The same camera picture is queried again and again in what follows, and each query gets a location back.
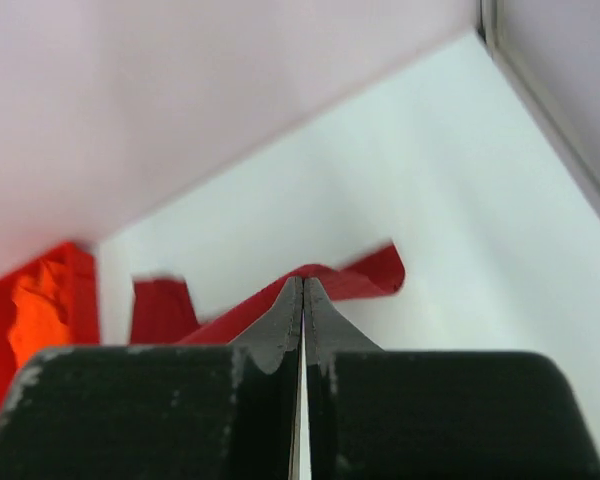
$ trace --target red cloth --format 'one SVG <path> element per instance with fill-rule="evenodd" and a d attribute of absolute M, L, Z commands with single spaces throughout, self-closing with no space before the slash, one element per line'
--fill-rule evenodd
<path fill-rule="evenodd" d="M 174 307 L 170 312 L 158 313 L 159 303 L 156 301 L 156 297 L 154 296 L 153 300 L 142 298 L 145 293 L 136 285 L 136 306 L 134 307 L 131 343 L 171 343 L 174 340 L 168 339 L 178 335 L 180 335 L 178 338 L 181 339 L 177 342 L 179 345 L 229 343 L 271 308 L 286 280 L 293 276 L 319 278 L 329 294 L 329 298 L 336 301 L 391 295 L 402 286 L 405 269 L 393 244 L 386 245 L 339 270 L 319 264 L 303 265 L 280 277 L 224 315 L 200 328 L 197 328 L 198 322 L 193 307 L 188 313 L 188 319 L 179 313 L 185 309 L 176 311 L 177 309 Z M 178 295 L 181 296 L 182 302 L 188 302 L 190 305 L 188 293 L 186 293 L 186 299 L 182 289 L 179 290 Z M 150 305 L 155 313 L 143 313 L 143 310 L 148 308 L 144 305 Z M 156 322 L 159 322 L 159 326 L 152 325 Z M 184 328 L 193 323 L 196 327 L 187 331 L 185 336 Z"/>

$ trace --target white surface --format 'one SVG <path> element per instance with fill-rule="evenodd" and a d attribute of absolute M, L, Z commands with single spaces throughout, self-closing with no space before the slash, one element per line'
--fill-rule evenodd
<path fill-rule="evenodd" d="M 600 221 L 473 35 L 103 242 L 104 337 L 133 274 L 184 275 L 210 314 L 388 237 L 405 288 L 347 317 L 385 348 L 548 354 L 600 447 Z"/>
<path fill-rule="evenodd" d="M 0 0 L 0 274 L 470 28 L 475 0 Z"/>
<path fill-rule="evenodd" d="M 508 57 L 600 182 L 600 0 L 500 1 Z"/>

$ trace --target red fabric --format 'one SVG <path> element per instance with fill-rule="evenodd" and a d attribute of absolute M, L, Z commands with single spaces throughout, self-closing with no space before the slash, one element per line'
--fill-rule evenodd
<path fill-rule="evenodd" d="M 137 280 L 131 344 L 169 344 L 200 328 L 184 281 Z"/>
<path fill-rule="evenodd" d="M 329 298 L 336 301 L 391 295 L 402 286 L 405 269 L 393 244 L 339 270 L 319 264 L 303 265 L 202 327 L 183 282 L 136 282 L 131 343 L 229 343 L 271 308 L 287 279 L 293 276 L 319 278 Z"/>

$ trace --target white tabletop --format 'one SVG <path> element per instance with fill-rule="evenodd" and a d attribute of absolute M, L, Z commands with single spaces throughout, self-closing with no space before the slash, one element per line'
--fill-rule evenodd
<path fill-rule="evenodd" d="M 184 276 L 213 315 L 388 238 L 405 287 L 348 318 L 387 349 L 549 355 L 600 448 L 600 221 L 473 34 L 103 242 L 104 339 L 127 340 L 134 275 Z"/>

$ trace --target red container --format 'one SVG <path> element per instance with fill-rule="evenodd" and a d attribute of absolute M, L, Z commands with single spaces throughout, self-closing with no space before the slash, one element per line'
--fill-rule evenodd
<path fill-rule="evenodd" d="M 11 295 L 18 278 L 23 274 L 35 276 L 42 260 L 62 263 L 66 267 L 64 288 L 68 295 L 67 326 L 71 343 L 100 343 L 95 261 L 76 245 L 62 244 L 0 279 L 0 407 L 17 371 L 7 336 L 16 318 L 16 306 Z"/>

